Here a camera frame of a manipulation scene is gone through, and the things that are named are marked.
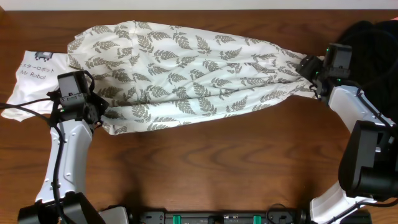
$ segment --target leaf-patterned fabric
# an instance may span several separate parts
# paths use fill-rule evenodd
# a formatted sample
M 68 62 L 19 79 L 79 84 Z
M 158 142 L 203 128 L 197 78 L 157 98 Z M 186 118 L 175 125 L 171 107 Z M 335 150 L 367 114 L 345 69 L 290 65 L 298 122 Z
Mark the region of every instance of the leaf-patterned fabric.
M 88 70 L 110 103 L 110 134 L 227 118 L 311 97 L 295 72 L 304 55 L 263 40 L 148 22 L 96 26 L 68 45 L 68 64 Z

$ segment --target wooden table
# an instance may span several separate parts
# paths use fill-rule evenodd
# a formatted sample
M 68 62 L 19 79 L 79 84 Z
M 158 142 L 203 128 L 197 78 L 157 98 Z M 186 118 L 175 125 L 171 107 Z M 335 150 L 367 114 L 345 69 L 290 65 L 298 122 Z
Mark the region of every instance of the wooden table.
M 63 11 L 6 12 L 0 22 L 0 101 L 14 88 L 25 50 L 65 52 L 73 36 L 99 24 L 137 20 L 268 40 L 323 55 L 351 24 L 385 21 L 398 11 Z M 0 118 L 0 223 L 32 205 L 50 154 L 38 118 Z M 325 105 L 290 97 L 232 118 L 148 133 L 96 131 L 88 154 L 86 196 L 97 208 L 125 203 L 177 210 L 265 210 L 308 202 L 337 181 L 349 138 Z M 370 208 L 374 223 L 396 208 Z

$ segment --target white wall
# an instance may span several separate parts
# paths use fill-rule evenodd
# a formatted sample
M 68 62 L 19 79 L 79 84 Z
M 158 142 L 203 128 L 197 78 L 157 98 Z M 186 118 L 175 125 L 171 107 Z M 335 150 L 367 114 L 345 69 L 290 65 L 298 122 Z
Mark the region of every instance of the white wall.
M 398 9 L 398 0 L 0 0 L 4 10 Z

